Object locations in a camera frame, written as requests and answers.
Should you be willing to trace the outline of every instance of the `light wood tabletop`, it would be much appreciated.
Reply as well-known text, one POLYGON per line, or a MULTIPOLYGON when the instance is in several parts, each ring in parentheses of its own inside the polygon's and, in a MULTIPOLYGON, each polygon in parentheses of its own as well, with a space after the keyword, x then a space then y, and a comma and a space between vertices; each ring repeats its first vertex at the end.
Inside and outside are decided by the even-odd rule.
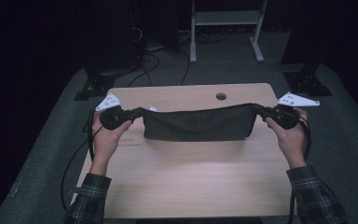
MULTIPOLYGON (((257 103, 275 106, 269 84, 226 84, 110 90, 123 109, 158 112, 257 103), (216 99, 217 93, 227 96, 216 99)), ((285 216, 291 187, 274 132, 258 116, 240 141, 169 142, 144 138, 142 118, 119 142, 107 176, 106 218, 285 216)), ((78 186, 90 169, 85 159, 78 186)))

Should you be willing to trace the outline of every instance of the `plaid sleeve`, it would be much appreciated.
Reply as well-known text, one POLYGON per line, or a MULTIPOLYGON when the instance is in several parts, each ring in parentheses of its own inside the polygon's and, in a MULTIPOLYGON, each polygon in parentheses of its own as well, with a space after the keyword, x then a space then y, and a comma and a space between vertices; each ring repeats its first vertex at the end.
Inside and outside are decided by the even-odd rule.
POLYGON ((106 176, 87 174, 75 201, 65 212, 63 223, 103 223, 110 182, 106 176))
POLYGON ((287 171, 302 223, 348 223, 342 204, 312 166, 287 171))

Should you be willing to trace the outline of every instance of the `black cable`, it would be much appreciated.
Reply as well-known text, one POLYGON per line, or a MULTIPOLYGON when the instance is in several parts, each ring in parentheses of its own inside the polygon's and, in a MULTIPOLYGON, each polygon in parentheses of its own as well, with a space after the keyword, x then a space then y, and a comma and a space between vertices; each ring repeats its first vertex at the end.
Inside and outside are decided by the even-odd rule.
POLYGON ((65 204, 65 200, 63 198, 63 182, 65 180, 65 177, 66 177, 66 173, 68 172, 68 169, 69 169, 69 166, 71 165, 72 161, 74 160, 74 157, 75 155, 79 152, 79 150, 84 146, 86 145, 86 143, 89 143, 89 154, 91 156, 91 160, 93 161, 94 159, 94 147, 93 147, 93 142, 94 142, 94 137, 95 137, 95 134, 97 134, 101 128, 103 126, 101 126, 101 128, 98 129, 97 132, 95 132, 95 134, 92 134, 92 123, 93 123, 93 117, 94 117, 94 111, 95 111, 95 107, 93 107, 91 109, 91 111, 89 112, 89 120, 88 120, 88 138, 87 140, 85 140, 81 145, 80 147, 77 148, 77 150, 75 151, 74 155, 72 156, 71 160, 69 160, 68 164, 66 165, 65 167, 65 170, 63 172, 63 175, 62 175, 62 180, 61 180, 61 202, 62 202, 62 206, 63 206, 63 209, 66 210, 66 204, 65 204))
POLYGON ((200 33, 199 35, 197 35, 196 41, 199 44, 212 45, 212 44, 218 43, 218 42, 226 39, 225 34, 220 34, 220 35, 222 37, 219 37, 218 35, 210 35, 207 33, 200 33))
POLYGON ((182 53, 185 54, 186 59, 187 59, 187 69, 186 69, 185 75, 182 78, 182 81, 180 82, 180 85, 183 86, 183 83, 185 82, 185 78, 186 78, 187 73, 188 73, 188 69, 190 68, 190 59, 188 58, 188 55, 183 50, 180 49, 180 51, 182 51, 182 53))
POLYGON ((89 119, 86 120, 86 122, 83 125, 83 129, 81 130, 82 133, 86 133, 88 131, 89 127, 89 119))
POLYGON ((147 85, 147 86, 153 86, 153 83, 152 83, 152 78, 151 78, 151 76, 149 75, 149 72, 148 71, 146 71, 146 69, 145 69, 145 67, 144 67, 144 65, 142 64, 142 70, 144 70, 144 72, 146 73, 146 75, 147 75, 147 78, 149 79, 149 84, 147 85))
MULTIPOLYGON (((307 120, 302 117, 300 117, 300 121, 298 123, 303 128, 304 133, 307 138, 307 144, 306 144, 305 150, 304 150, 304 161, 307 161, 307 158, 310 154, 310 147, 312 145, 312 139, 310 136, 310 125, 308 124, 307 120)), ((295 200, 296 200, 296 196, 292 191, 292 193, 290 195, 290 208, 289 208, 290 212, 289 212, 289 220, 287 221, 288 224, 292 224, 294 217, 295 217, 295 200)))
POLYGON ((141 75, 139 75, 138 77, 136 77, 135 79, 133 79, 127 87, 130 87, 130 86, 132 85, 132 83, 136 81, 136 79, 138 79, 138 78, 140 78, 140 77, 142 77, 142 76, 148 74, 149 72, 155 70, 155 69, 158 67, 158 65, 159 65, 159 58, 158 58, 157 56, 153 55, 153 54, 149 54, 149 56, 152 56, 152 57, 154 57, 154 58, 157 60, 156 65, 155 65, 153 68, 151 68, 150 70, 148 70, 148 71, 142 73, 141 75))
POLYGON ((75 151, 74 155, 72 156, 71 160, 69 160, 68 164, 66 165, 66 168, 63 172, 63 175, 62 175, 62 180, 61 180, 61 202, 62 202, 62 206, 63 206, 63 209, 66 210, 66 205, 65 205, 65 200, 63 199, 63 182, 65 180, 65 176, 66 176, 66 173, 68 172, 68 169, 69 169, 69 165, 72 163, 75 155, 77 154, 77 152, 88 142, 88 139, 86 141, 84 141, 80 147, 75 151))

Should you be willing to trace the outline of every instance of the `wire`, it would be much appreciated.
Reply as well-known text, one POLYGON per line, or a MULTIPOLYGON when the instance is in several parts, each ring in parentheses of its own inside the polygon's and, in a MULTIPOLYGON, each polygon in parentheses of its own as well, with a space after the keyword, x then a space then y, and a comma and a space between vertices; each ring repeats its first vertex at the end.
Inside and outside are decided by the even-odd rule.
POLYGON ((94 117, 94 111, 95 111, 96 106, 94 106, 91 111, 89 112, 89 119, 86 125, 88 125, 88 138, 80 145, 80 147, 77 148, 77 150, 75 151, 75 153, 73 154, 71 160, 69 160, 68 164, 65 167, 65 170, 63 171, 63 175, 62 175, 62 180, 61 180, 61 202, 62 202, 62 206, 63 209, 66 210, 66 204, 65 204, 65 200, 63 198, 63 182, 65 180, 66 177, 66 173, 68 172, 69 166, 71 165, 72 161, 74 160, 76 154, 80 151, 80 149, 86 145, 86 143, 89 143, 89 155, 91 156, 91 161, 93 161, 94 159, 94 147, 92 145, 92 143, 94 142, 94 137, 95 135, 101 130, 101 128, 103 126, 101 126, 97 132, 95 132, 95 134, 92 134, 92 122, 93 122, 93 117, 94 117))
MULTIPOLYGON (((307 161, 307 158, 310 154, 310 147, 312 145, 312 139, 310 136, 310 125, 308 124, 307 120, 302 117, 300 117, 300 121, 298 123, 303 128, 306 138, 307 138, 307 144, 306 144, 305 150, 304 150, 304 161, 307 161)), ((294 217, 295 217, 295 199, 296 199, 296 196, 292 191, 292 193, 290 195, 290 208, 289 208, 290 212, 289 212, 289 220, 287 221, 288 224, 292 224, 294 217)))
POLYGON ((138 41, 141 40, 142 36, 143 36, 142 30, 139 29, 138 27, 132 27, 132 30, 138 30, 139 31, 138 41))
POLYGON ((153 86, 153 83, 152 83, 152 78, 150 77, 149 73, 145 70, 145 68, 142 66, 142 69, 144 70, 144 72, 146 73, 147 75, 147 79, 149 79, 149 84, 147 86, 153 86))
POLYGON ((226 39, 226 34, 220 34, 220 35, 222 37, 219 37, 218 35, 210 35, 207 33, 200 33, 199 35, 197 35, 196 41, 199 44, 212 45, 212 44, 218 43, 218 42, 226 39))
POLYGON ((153 55, 153 54, 147 54, 147 55, 148 55, 148 56, 151 56, 151 57, 153 57, 153 58, 155 58, 155 59, 157 60, 156 65, 155 65, 154 67, 152 67, 150 70, 144 71, 141 75, 139 75, 138 77, 136 77, 135 79, 133 79, 127 87, 130 87, 130 86, 132 85, 132 83, 134 83, 138 78, 140 78, 140 77, 142 77, 142 76, 144 76, 144 75, 147 75, 147 76, 149 77, 149 85, 151 85, 151 77, 149 76, 148 73, 151 72, 151 71, 153 71, 153 70, 155 70, 155 69, 158 67, 158 65, 159 65, 159 58, 158 58, 157 56, 153 55))
POLYGON ((180 49, 180 51, 182 51, 182 53, 185 54, 186 59, 187 59, 187 69, 186 69, 185 75, 182 78, 182 81, 180 82, 180 85, 183 86, 183 83, 185 82, 185 78, 187 77, 188 69, 190 68, 190 59, 188 58, 188 55, 183 50, 180 49))
MULTIPOLYGON (((186 33, 185 35, 180 35, 179 37, 178 37, 178 42, 179 42, 179 44, 185 44, 186 43, 186 40, 189 40, 190 39, 190 37, 191 37, 191 33, 190 33, 190 31, 179 31, 179 34, 181 34, 181 33, 186 33)), ((158 46, 158 47, 153 47, 153 48, 146 48, 146 52, 147 53, 154 53, 154 52, 157 52, 157 51, 160 51, 160 50, 163 50, 163 49, 166 49, 168 46, 166 46, 166 45, 161 45, 161 46, 158 46)))
POLYGON ((63 182, 65 180, 65 176, 66 176, 66 173, 68 172, 68 169, 69 169, 69 165, 72 163, 72 161, 74 160, 74 157, 75 155, 77 154, 77 152, 84 146, 86 145, 86 143, 89 141, 89 139, 87 139, 86 141, 84 141, 80 147, 77 148, 77 150, 75 151, 74 155, 72 156, 71 160, 69 160, 68 164, 66 165, 66 168, 63 172, 63 175, 62 175, 62 180, 61 180, 61 202, 62 202, 62 206, 63 206, 63 209, 66 210, 66 204, 65 204, 65 199, 63 198, 63 182))

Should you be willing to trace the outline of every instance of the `black fabric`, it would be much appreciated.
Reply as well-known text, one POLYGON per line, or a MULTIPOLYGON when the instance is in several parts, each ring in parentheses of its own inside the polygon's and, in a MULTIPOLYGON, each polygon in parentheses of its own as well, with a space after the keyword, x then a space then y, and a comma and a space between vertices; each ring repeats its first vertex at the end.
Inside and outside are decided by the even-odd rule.
POLYGON ((145 138, 178 142, 243 140, 251 134, 255 117, 252 104, 196 111, 145 111, 145 138))

